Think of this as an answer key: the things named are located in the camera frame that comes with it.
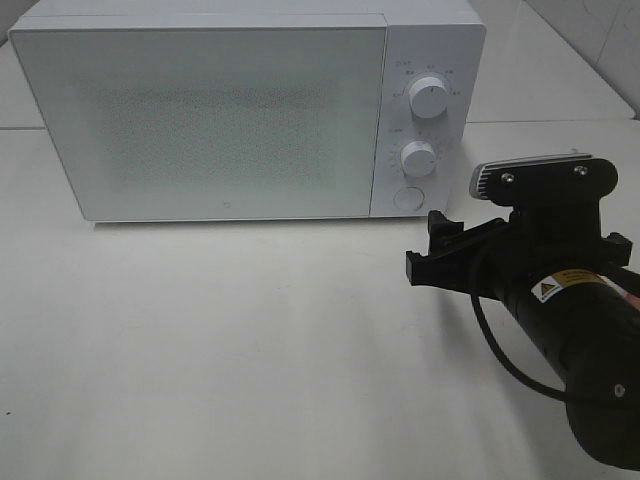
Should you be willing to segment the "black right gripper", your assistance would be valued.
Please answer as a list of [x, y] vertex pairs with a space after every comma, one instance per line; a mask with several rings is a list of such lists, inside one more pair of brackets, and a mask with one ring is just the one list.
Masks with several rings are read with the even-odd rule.
[[507, 302], [517, 284], [530, 287], [566, 269], [584, 269], [631, 293], [626, 266], [633, 243], [604, 237], [597, 204], [514, 209], [466, 230], [434, 210], [428, 215], [429, 253], [406, 253], [413, 286], [429, 286]]

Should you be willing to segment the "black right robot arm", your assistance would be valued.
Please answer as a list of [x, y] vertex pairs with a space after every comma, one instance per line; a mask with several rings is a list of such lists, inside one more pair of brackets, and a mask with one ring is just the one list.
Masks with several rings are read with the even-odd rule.
[[[428, 216], [429, 252], [408, 252], [414, 286], [465, 293], [498, 362], [521, 384], [563, 403], [571, 431], [597, 461], [639, 466], [639, 311], [629, 296], [632, 244], [603, 235], [595, 203], [517, 209], [473, 228]], [[491, 330], [483, 299], [501, 302], [560, 379], [526, 374]]]

